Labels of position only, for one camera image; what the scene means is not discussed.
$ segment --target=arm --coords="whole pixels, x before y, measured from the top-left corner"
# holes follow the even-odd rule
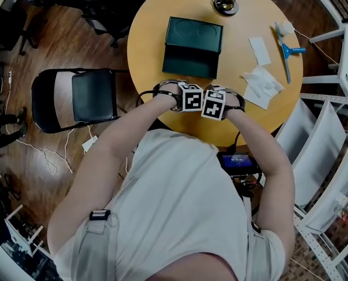
[[[270,230],[278,235],[288,263],[295,245],[295,184],[290,161],[277,141],[244,112],[230,110],[226,117],[243,135],[266,177],[256,224],[261,229]]]
[[[173,97],[158,95],[110,124],[101,134],[84,156],[72,188],[50,219],[47,239],[53,256],[93,210],[104,209],[110,202],[122,161],[154,120],[175,105]]]

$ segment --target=white t-shirt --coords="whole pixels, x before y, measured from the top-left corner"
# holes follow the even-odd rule
[[[270,231],[251,228],[217,152],[181,133],[147,132],[107,206],[108,220],[85,220],[54,258],[60,276],[140,281],[183,256],[205,252],[227,262],[239,281],[278,280],[282,243]]]

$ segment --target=dark green box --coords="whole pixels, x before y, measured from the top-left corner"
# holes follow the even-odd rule
[[[170,17],[163,71],[216,79],[222,36],[221,25]]]

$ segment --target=round wooden table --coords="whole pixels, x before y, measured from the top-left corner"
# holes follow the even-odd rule
[[[274,31],[274,22],[280,23],[287,18],[271,0],[237,0],[237,3],[238,13],[226,17],[213,9],[211,0],[147,0],[137,13],[129,33],[129,70],[139,93],[152,90],[162,80],[175,78],[186,79],[202,88],[209,83],[224,85],[242,95],[247,86],[242,74],[251,73],[257,66],[249,38],[262,37],[271,59],[271,64],[264,67],[285,90],[270,101],[268,110],[247,101],[246,114],[271,133],[288,119],[298,101],[303,77],[302,56],[293,55],[288,59],[291,72],[291,84],[288,84],[281,48]],[[216,80],[162,72],[165,38],[171,16],[224,26]],[[284,43],[291,48],[299,47],[295,34],[285,36]],[[142,98],[146,102],[151,99],[151,95]],[[237,134],[237,128],[228,120],[219,122],[202,118],[200,112],[166,112],[159,119],[174,131],[195,136],[216,146],[231,145]],[[242,137],[237,144],[244,144]]]

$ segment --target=blue squeegee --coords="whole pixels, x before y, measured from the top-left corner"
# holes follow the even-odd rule
[[[306,52],[306,48],[293,48],[293,49],[290,49],[286,44],[283,43],[283,41],[281,39],[280,31],[279,31],[279,27],[277,25],[277,22],[275,22],[275,29],[276,29],[276,31],[278,33],[280,46],[281,46],[281,48],[283,50],[285,70],[287,72],[287,78],[288,78],[288,84],[289,84],[289,83],[291,83],[291,75],[290,75],[290,68],[288,67],[287,59],[289,58],[289,56],[291,54],[305,53]]]

